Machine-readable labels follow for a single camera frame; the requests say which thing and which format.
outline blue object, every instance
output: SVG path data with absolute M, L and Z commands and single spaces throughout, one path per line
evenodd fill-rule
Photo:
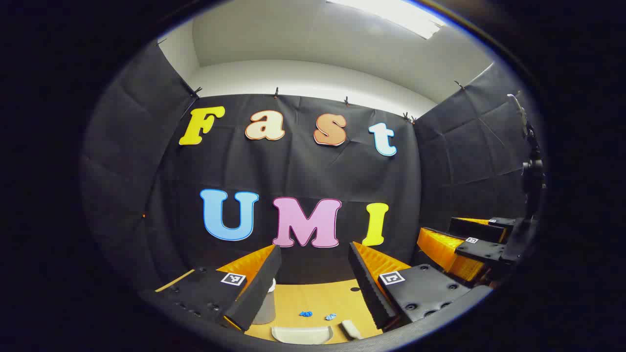
M 241 241 L 248 238 L 254 227 L 254 203 L 259 195 L 252 192 L 237 192 L 239 201 L 239 227 L 230 229 L 222 222 L 222 204 L 228 193 L 218 189 L 205 189 L 200 192 L 204 200 L 204 226 L 208 233 L 225 241 Z
M 393 137 L 394 132 L 388 129 L 384 122 L 370 126 L 367 130 L 374 134 L 374 146 L 380 154 L 386 157 L 396 154 L 398 149 L 389 145 L 389 137 Z

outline pink letter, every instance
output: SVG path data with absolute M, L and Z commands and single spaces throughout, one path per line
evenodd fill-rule
M 341 202 L 337 199 L 320 200 L 308 219 L 295 198 L 278 197 L 274 199 L 274 206 L 278 208 L 278 235 L 272 241 L 273 244 L 293 246 L 294 240 L 289 236 L 289 229 L 292 229 L 300 246 L 309 243 L 315 230 L 316 236 L 311 242 L 313 247 L 331 248 L 339 245 L 335 236 L 335 222 Z

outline yellow letter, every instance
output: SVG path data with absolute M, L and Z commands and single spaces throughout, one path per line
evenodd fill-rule
M 202 133 L 208 133 L 213 127 L 213 121 L 215 117 L 220 118 L 224 116 L 226 110 L 223 106 L 216 106 L 213 108 L 201 108 L 192 110 L 192 119 L 189 121 L 187 131 L 185 135 L 178 141 L 180 145 L 193 145 L 200 144 L 202 137 L 200 137 L 200 129 Z
M 385 213 L 389 210 L 389 206 L 385 203 L 372 203 L 368 204 L 365 209 L 369 213 L 369 227 L 367 228 L 367 236 L 361 244 L 378 246 L 385 241 L 382 236 L 382 221 L 385 219 Z

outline ceiling light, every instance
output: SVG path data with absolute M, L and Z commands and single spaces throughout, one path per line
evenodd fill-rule
M 417 5 L 403 0 L 327 0 L 360 9 L 396 23 L 418 36 L 428 39 L 444 26 L 444 22 Z

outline black curtain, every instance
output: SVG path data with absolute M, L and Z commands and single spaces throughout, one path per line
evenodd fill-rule
M 420 226 L 447 230 L 451 217 L 524 215 L 521 165 L 530 147 L 507 94 L 518 97 L 540 130 L 523 85 L 496 63 L 416 121 L 422 172 Z
M 86 131 L 80 160 L 86 217 L 105 257 L 137 289 L 159 287 L 185 269 L 161 217 L 143 214 L 168 142 L 196 99 L 151 43 L 107 87 Z
M 409 262 L 416 243 L 420 172 L 418 148 L 412 125 L 385 111 L 317 98 L 280 95 L 227 95 L 199 99 L 192 109 L 224 106 L 212 129 L 201 134 L 198 145 L 179 145 L 191 114 L 178 124 L 164 157 L 160 176 L 168 214 L 168 231 L 189 266 L 221 266 L 268 246 L 277 235 L 276 197 L 296 198 L 306 216 L 321 199 L 339 199 L 336 236 L 339 245 L 315 248 L 282 248 L 277 282 L 312 284 L 354 278 L 347 261 L 351 241 L 361 242 L 369 223 L 367 204 L 386 203 L 384 242 L 374 247 Z M 285 135 L 279 140 L 249 140 L 245 128 L 250 116 L 275 110 L 284 117 Z M 343 115 L 347 140 L 338 147 L 319 145 L 313 138 L 316 119 L 324 113 Z M 394 130 L 389 139 L 396 146 L 392 157 L 381 155 L 368 128 L 384 122 Z M 236 192 L 259 194 L 254 205 L 254 231 L 242 241 L 223 241 L 207 232 L 203 223 L 203 189 L 228 193 L 223 222 L 238 227 Z

